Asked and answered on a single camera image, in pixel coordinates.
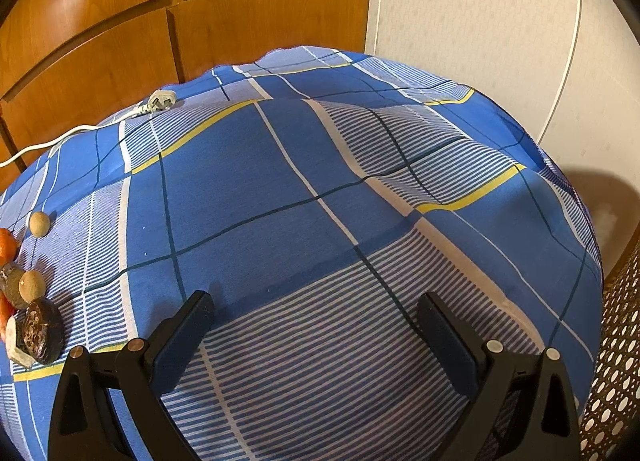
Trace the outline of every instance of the power cord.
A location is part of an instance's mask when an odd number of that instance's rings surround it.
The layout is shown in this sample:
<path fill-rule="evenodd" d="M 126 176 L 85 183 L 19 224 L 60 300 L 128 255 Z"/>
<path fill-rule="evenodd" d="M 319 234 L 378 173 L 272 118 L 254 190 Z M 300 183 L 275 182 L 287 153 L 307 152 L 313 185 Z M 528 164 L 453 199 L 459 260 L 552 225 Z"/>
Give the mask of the power cord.
<path fill-rule="evenodd" d="M 6 167 L 7 165 L 12 164 L 15 160 L 20 158 L 26 152 L 38 151 L 40 149 L 47 149 L 49 147 L 53 147 L 54 145 L 56 145 L 57 143 L 60 143 L 62 140 L 64 140 L 68 136 L 71 136 L 74 133 L 79 133 L 84 131 L 95 131 L 104 127 L 109 127 L 115 124 L 119 124 L 124 120 L 127 120 L 129 118 L 132 118 L 138 115 L 146 115 L 149 113 L 157 113 L 159 111 L 164 111 L 165 109 L 170 109 L 171 107 L 173 107 L 176 101 L 177 101 L 177 96 L 175 94 L 175 91 L 169 91 L 169 90 L 165 91 L 162 89 L 158 89 L 157 91 L 153 92 L 153 94 L 149 97 L 146 104 L 139 105 L 137 107 L 134 107 L 133 109 L 130 109 L 129 111 L 124 113 L 122 116 L 119 116 L 118 118 L 109 122 L 108 124 L 104 124 L 103 126 L 82 125 L 82 126 L 74 127 L 73 129 L 66 131 L 65 134 L 62 134 L 62 136 L 57 137 L 55 140 L 51 140 L 50 142 L 46 142 L 45 144 L 37 144 L 34 146 L 25 147 L 24 149 L 22 149 L 20 152 L 17 152 L 17 154 L 14 154 L 5 162 L 2 162 L 0 164 L 0 168 Z"/>

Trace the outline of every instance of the white wall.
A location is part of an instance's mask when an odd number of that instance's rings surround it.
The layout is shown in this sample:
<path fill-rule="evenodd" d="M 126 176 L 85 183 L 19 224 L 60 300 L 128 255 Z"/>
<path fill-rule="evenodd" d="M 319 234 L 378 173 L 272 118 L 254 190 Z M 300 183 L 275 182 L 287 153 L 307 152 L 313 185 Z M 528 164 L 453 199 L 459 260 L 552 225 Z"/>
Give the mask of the white wall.
<path fill-rule="evenodd" d="M 574 182 L 612 268 L 640 218 L 640 48 L 611 0 L 370 0 L 366 51 L 513 115 Z"/>

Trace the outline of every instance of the woven wicker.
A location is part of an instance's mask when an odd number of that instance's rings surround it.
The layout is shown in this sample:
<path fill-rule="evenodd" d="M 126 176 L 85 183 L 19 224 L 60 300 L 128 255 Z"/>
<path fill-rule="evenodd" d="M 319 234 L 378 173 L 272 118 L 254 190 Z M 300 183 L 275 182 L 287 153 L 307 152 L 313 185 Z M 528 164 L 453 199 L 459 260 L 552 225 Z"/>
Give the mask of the woven wicker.
<path fill-rule="evenodd" d="M 604 287 L 602 342 L 580 424 L 585 461 L 604 460 L 640 404 L 640 226 Z"/>

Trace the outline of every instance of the wooden ball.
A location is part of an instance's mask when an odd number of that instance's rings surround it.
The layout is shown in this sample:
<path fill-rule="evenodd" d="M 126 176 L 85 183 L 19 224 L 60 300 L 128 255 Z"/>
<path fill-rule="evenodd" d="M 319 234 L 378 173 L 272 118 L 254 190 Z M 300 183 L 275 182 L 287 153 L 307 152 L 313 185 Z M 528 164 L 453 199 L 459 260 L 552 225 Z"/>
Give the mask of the wooden ball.
<path fill-rule="evenodd" d="M 44 237 L 49 233 L 51 221 L 44 212 L 34 212 L 29 218 L 29 229 L 34 237 Z"/>
<path fill-rule="evenodd" d="M 0 228 L 0 267 L 13 261 L 17 251 L 18 243 L 14 235 L 6 228 Z"/>
<path fill-rule="evenodd" d="M 27 304 L 30 304 L 38 297 L 44 297 L 44 293 L 47 291 L 44 277 L 37 269 L 25 271 L 20 278 L 18 288 L 20 289 L 20 296 Z"/>

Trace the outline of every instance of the blue plaid bedsheet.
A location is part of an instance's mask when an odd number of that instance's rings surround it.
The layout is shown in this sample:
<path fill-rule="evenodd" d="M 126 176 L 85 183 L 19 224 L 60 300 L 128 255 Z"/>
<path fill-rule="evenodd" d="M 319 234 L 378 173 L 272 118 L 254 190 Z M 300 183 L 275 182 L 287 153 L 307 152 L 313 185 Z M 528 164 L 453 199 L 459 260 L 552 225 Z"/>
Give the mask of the blue plaid bedsheet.
<path fill-rule="evenodd" d="M 593 227 L 490 99 L 309 46 L 165 89 L 174 108 L 69 138 L 0 199 L 68 339 L 28 372 L 0 351 L 0 422 L 26 460 L 46 459 L 69 349 L 148 336 L 196 289 L 216 324 L 163 399 L 203 460 L 423 459 L 465 404 L 412 329 L 428 289 L 484 338 L 559 349 L 584 404 L 602 313 Z M 37 210 L 55 218 L 42 239 L 26 230 Z"/>

